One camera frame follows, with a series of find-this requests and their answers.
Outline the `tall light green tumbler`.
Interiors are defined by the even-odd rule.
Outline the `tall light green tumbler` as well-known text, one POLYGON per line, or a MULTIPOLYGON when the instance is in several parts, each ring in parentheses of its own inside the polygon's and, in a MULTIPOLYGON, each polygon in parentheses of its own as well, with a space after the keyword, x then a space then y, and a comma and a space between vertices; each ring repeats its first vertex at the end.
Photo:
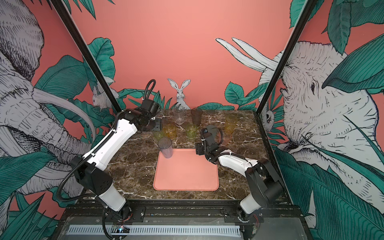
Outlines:
POLYGON ((160 139, 165 137, 165 133, 163 131, 154 131, 153 136, 154 136, 156 142, 158 142, 160 139))

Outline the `tall blue-grey clear tumbler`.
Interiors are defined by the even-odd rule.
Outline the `tall blue-grey clear tumbler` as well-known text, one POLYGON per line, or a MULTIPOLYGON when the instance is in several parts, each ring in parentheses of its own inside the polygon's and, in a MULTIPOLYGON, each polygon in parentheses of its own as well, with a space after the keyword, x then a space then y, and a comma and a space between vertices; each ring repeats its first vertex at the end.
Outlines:
POLYGON ((163 137, 158 141, 158 147, 166 159, 173 155, 172 140, 168 137, 163 137))

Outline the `pink plastic tray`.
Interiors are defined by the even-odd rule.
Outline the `pink plastic tray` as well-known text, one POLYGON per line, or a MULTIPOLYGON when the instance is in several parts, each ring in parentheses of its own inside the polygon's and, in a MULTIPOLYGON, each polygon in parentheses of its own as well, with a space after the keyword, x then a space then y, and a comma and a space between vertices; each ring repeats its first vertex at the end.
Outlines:
POLYGON ((174 149, 171 158, 159 153, 153 187, 157 191, 208 191, 219 188, 218 166, 195 149, 174 149))

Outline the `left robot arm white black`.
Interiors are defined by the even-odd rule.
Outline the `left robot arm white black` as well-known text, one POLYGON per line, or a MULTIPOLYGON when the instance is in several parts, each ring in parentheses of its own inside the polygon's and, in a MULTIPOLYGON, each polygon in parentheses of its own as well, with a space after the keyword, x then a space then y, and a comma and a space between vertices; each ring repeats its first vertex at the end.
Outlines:
POLYGON ((161 129, 161 121, 156 120, 158 109, 158 103, 144 99, 140 107, 119 112, 104 138, 81 158, 75 157, 71 161, 76 181, 115 212, 122 210, 126 199, 114 187, 113 178, 105 169, 130 137, 138 132, 161 129))

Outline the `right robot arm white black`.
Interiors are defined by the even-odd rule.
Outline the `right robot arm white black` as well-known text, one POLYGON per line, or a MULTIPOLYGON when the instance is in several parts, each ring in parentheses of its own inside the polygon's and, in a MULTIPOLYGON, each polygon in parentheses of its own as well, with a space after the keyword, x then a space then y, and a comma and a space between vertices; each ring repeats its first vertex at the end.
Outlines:
POLYGON ((252 160, 234 153, 222 146, 223 132, 218 129, 221 139, 216 141, 212 130, 200 129, 201 142, 195 144, 196 154, 204 156, 212 164, 229 168, 247 180, 250 194, 240 201, 238 216, 246 218, 256 210, 266 208, 284 192, 283 181, 269 160, 252 160))

